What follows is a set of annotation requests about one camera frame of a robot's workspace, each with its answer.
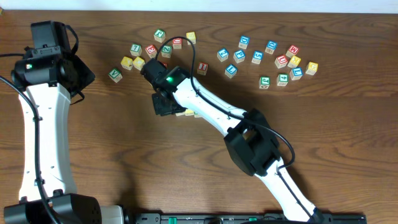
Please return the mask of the yellow O block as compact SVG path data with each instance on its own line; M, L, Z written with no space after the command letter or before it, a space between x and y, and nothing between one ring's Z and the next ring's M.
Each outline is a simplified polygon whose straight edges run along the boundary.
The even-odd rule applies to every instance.
M185 110L185 116L193 116L195 112L193 110L187 109Z

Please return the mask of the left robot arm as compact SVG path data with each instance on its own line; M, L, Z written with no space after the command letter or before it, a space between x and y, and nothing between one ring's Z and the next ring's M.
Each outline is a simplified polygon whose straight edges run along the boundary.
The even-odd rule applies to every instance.
M95 79L76 56L32 55L16 62L12 80L24 117L24 175L19 202L4 208L6 223L124 223L119 205L101 206L76 192L70 168L71 98Z

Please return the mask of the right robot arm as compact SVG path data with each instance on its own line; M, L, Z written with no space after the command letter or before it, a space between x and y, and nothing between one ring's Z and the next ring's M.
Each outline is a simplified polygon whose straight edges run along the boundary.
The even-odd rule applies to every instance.
M247 112L208 91L179 67L157 64L142 72L154 90L181 107L191 109L224 137L231 160L247 175L257 177L271 192L290 221L321 223L322 213L309 201L287 172L279 140L292 145L271 129L258 110Z

